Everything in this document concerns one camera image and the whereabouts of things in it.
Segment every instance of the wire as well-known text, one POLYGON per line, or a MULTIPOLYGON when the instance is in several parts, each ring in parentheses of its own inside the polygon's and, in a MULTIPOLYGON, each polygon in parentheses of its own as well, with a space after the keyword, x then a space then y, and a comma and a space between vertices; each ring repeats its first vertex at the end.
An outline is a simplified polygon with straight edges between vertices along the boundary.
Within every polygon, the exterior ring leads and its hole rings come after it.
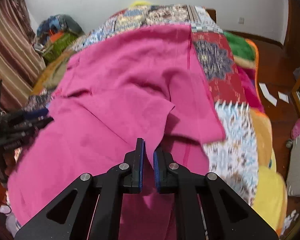
POLYGON ((5 206, 7 206, 7 207, 10 209, 10 212, 9 212, 9 213, 2 213, 2 214, 4 214, 4 215, 9 215, 9 214, 12 213, 12 209, 11 209, 11 207, 10 207, 9 205, 7 205, 6 203, 4 203, 4 202, 2 202, 2 201, 0 201, 0 204, 1 204, 1 205, 5 205, 5 206))

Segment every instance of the metal screw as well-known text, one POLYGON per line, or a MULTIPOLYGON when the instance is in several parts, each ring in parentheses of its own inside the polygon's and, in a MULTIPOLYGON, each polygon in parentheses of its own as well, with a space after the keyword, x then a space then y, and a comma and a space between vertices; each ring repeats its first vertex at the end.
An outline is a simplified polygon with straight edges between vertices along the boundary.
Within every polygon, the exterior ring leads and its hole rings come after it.
POLYGON ((80 179, 83 181, 86 181, 86 180, 90 179, 90 177, 91 176, 89 173, 84 173, 84 174, 81 174, 80 179))
POLYGON ((208 173, 207 177, 210 180, 216 180, 217 179, 217 175, 213 172, 208 173))
POLYGON ((120 170, 126 170, 127 168, 129 168, 129 164, 127 163, 121 163, 119 165, 120 170))
POLYGON ((179 168, 179 164, 178 163, 170 163, 169 168, 172 170, 176 170, 179 168))

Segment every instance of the wooden floor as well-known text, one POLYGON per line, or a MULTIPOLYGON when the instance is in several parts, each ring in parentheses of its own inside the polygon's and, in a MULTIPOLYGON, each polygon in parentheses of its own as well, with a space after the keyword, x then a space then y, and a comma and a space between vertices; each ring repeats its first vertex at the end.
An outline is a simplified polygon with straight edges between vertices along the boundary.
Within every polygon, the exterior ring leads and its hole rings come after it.
MULTIPOLYGON (((278 99, 277 106, 267 101, 259 89, 259 95, 265 112, 271 120, 273 133, 273 148, 277 161, 277 171, 287 179, 290 150, 285 147, 285 142, 290 138, 298 114, 292 102, 291 90, 295 84, 293 71, 296 66, 293 60, 286 57, 283 50, 263 41, 254 40, 259 50, 258 82, 265 83, 271 95, 278 99), (289 103, 279 100, 278 91, 289 96, 289 103)), ((287 215, 293 210, 300 213, 300 198, 288 197, 287 215)), ((284 236, 286 236, 295 223, 292 223, 284 236)))

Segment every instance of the pink slipper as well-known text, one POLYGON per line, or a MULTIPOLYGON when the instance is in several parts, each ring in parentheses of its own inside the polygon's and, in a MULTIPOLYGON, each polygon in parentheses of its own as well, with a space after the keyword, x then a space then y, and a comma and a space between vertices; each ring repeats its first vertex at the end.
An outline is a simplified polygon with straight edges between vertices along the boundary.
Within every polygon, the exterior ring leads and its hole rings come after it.
POLYGON ((294 140, 300 136, 300 119, 298 119, 291 130, 291 139, 294 140))

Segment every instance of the electrical outlet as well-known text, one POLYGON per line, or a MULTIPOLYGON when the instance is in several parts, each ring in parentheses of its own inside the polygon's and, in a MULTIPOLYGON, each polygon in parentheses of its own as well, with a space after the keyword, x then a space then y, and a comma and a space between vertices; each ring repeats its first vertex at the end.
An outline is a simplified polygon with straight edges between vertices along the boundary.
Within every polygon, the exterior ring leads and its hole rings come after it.
POLYGON ((239 17, 238 23, 239 24, 244 24, 244 18, 243 17, 239 17))

